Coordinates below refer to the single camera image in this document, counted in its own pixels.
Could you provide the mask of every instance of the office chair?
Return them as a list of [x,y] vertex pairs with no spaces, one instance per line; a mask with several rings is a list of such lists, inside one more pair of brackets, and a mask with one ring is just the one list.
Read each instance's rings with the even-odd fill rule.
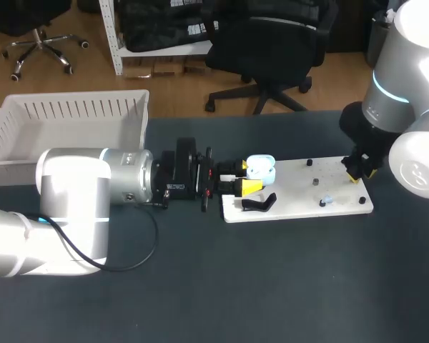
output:
[[8,59],[9,48],[29,47],[16,61],[11,80],[19,81],[21,79],[21,69],[24,62],[38,50],[47,51],[55,56],[63,65],[65,73],[73,74],[73,68],[68,59],[60,50],[55,49],[50,44],[55,41],[71,39],[76,41],[81,48],[87,49],[89,42],[74,34],[48,38],[45,30],[42,29],[42,26],[49,26],[52,19],[68,11],[71,5],[72,0],[0,0],[0,32],[19,37],[31,31],[34,37],[33,41],[10,43],[2,50],[1,55]]
[[253,112],[260,114],[268,99],[293,111],[307,109],[283,93],[298,86],[312,87],[307,76],[324,62],[327,41],[338,13],[335,0],[241,0],[235,19],[216,32],[213,21],[222,20],[220,0],[204,0],[202,17],[213,43],[206,64],[212,69],[242,76],[255,85],[209,95],[205,111],[215,112],[215,100],[258,96]]

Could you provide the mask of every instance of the trash bin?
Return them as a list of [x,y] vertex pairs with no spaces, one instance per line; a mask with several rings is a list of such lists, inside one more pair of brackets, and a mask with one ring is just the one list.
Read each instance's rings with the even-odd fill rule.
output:
[[386,11],[378,11],[372,18],[372,31],[370,32],[369,47],[367,50],[367,64],[375,68],[380,57],[383,44],[388,36],[390,23],[386,22]]

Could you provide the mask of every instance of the chair backrest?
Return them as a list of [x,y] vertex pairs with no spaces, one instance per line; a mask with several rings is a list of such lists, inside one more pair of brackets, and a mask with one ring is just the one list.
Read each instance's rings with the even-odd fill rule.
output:
[[72,0],[0,0],[0,32],[21,36],[68,11]]
[[[209,27],[213,19],[229,17],[229,26],[245,20],[276,22],[281,34],[300,34],[314,50],[313,66],[324,62],[332,25],[338,13],[335,0],[204,0],[202,15],[209,37],[216,44],[217,35]],[[267,25],[273,31],[273,24]]]

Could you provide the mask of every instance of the dark table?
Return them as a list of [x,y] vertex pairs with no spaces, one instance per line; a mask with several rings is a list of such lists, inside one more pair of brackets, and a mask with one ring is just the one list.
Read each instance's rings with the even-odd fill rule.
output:
[[[195,136],[217,160],[349,154],[337,112],[153,119],[147,148]],[[157,253],[142,268],[0,279],[0,342],[429,342],[429,200],[388,168],[368,182],[370,215],[226,224],[219,202],[155,210]],[[0,188],[0,208],[36,211],[33,187]],[[150,220],[113,208],[109,263],[146,254]]]

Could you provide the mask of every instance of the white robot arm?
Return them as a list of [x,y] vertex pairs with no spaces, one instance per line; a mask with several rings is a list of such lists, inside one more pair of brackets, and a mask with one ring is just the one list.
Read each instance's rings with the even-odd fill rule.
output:
[[429,198],[429,0],[399,9],[367,96],[345,108],[340,127],[356,144],[344,160],[354,180],[371,177],[389,153],[397,180]]
[[[55,157],[41,171],[41,213],[99,264],[107,260],[110,179],[105,161],[83,156]],[[68,247],[52,226],[35,219],[0,211],[0,277],[99,270]]]

